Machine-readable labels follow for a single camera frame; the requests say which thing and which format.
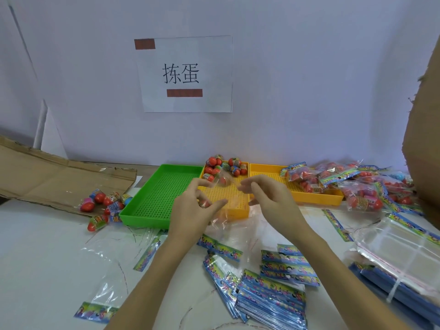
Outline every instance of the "cardboard box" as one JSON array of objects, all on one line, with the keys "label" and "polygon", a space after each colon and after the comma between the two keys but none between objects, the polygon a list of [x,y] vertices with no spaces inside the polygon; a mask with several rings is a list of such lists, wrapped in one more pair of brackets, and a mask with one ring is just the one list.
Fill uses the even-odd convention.
[{"label": "cardboard box", "polygon": [[0,136],[0,196],[51,206],[66,212],[96,216],[104,211],[96,205],[92,213],[81,213],[82,199],[95,190],[124,194],[134,183],[135,169],[111,168],[67,160]]},{"label": "cardboard box", "polygon": [[402,151],[426,218],[440,229],[440,39],[420,78]]}]

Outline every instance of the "table surface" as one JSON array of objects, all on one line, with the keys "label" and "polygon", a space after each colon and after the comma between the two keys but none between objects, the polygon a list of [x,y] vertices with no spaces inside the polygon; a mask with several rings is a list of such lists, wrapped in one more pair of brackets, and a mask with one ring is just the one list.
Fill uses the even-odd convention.
[{"label": "table surface", "polygon": [[[136,166],[143,185],[157,167]],[[365,227],[377,215],[331,209],[346,229]],[[301,206],[307,222],[322,236],[339,258],[353,244],[345,242],[318,207]],[[251,208],[258,221],[258,243],[254,248],[276,250],[288,243],[264,220],[258,206]],[[422,227],[439,233],[420,217],[408,216]],[[46,206],[9,200],[0,206],[0,327],[2,329],[103,329],[104,324],[73,317],[83,301],[90,300],[96,285],[107,272],[108,250],[118,254],[130,292],[146,272],[132,268],[146,248],[148,231],[125,226],[106,227],[96,234],[87,231],[87,218]],[[102,249],[97,257],[88,249]],[[211,279],[203,269],[206,249],[194,246],[179,265],[168,287],[154,326],[156,330],[242,329],[229,316]],[[257,269],[258,263],[250,264]],[[310,330],[346,329],[324,287],[306,288],[306,316]],[[252,328],[264,329],[250,321]]]}]

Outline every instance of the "white wall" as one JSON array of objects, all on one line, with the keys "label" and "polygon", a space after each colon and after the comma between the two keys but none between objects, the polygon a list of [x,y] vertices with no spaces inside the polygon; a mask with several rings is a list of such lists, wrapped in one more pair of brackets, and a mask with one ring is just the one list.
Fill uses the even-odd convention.
[{"label": "white wall", "polygon": [[[440,33],[440,0],[12,3],[69,157],[121,163],[403,166],[407,97]],[[144,113],[133,40],[216,35],[234,39],[234,112]]]},{"label": "white wall", "polygon": [[38,124],[37,80],[6,0],[0,0],[0,134],[31,146]]}]

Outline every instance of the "left hand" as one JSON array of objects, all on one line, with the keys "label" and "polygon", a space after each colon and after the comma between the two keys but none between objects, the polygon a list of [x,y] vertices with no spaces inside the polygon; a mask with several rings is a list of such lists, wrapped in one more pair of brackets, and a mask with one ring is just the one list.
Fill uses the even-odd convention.
[{"label": "left hand", "polygon": [[174,200],[171,210],[167,240],[174,241],[185,253],[197,243],[208,223],[228,202],[223,199],[206,209],[201,208],[197,199],[206,200],[206,196],[198,189],[199,186],[212,187],[213,184],[206,179],[194,178],[188,188]]}]

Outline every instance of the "forearm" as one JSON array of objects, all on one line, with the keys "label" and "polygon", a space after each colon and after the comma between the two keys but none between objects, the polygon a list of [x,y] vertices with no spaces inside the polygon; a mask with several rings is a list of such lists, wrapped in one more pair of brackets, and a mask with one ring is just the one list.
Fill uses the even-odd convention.
[{"label": "forearm", "polygon": [[310,227],[294,244],[315,270],[349,329],[408,329]]},{"label": "forearm", "polygon": [[176,248],[173,241],[166,240],[157,250],[145,275],[105,330],[151,329],[169,282],[184,255],[183,250]]}]

